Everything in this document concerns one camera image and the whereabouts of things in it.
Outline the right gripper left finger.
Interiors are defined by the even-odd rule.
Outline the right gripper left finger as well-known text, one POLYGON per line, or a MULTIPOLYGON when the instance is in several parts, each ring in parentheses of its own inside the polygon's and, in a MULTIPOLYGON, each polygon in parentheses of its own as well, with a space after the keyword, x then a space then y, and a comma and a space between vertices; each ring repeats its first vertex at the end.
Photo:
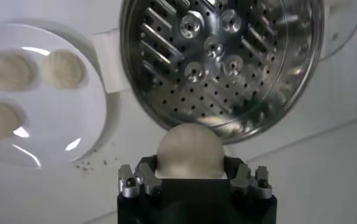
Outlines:
POLYGON ((135 198, 143 192, 151 197, 159 197, 163 182, 156 177, 156 169, 156 155, 141 158, 134 172, 129 164, 123 164, 118 170, 119 195, 135 198))

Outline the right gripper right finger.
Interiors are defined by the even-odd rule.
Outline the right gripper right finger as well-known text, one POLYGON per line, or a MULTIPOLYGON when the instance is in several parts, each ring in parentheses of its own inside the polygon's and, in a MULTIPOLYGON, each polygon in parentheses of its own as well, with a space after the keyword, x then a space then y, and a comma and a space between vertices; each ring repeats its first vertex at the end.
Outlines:
POLYGON ((240 158, 225 156, 224 169, 230 183, 230 190, 242 196, 271 198, 272 186, 266 166, 258 166, 252 175, 249 166, 240 158))

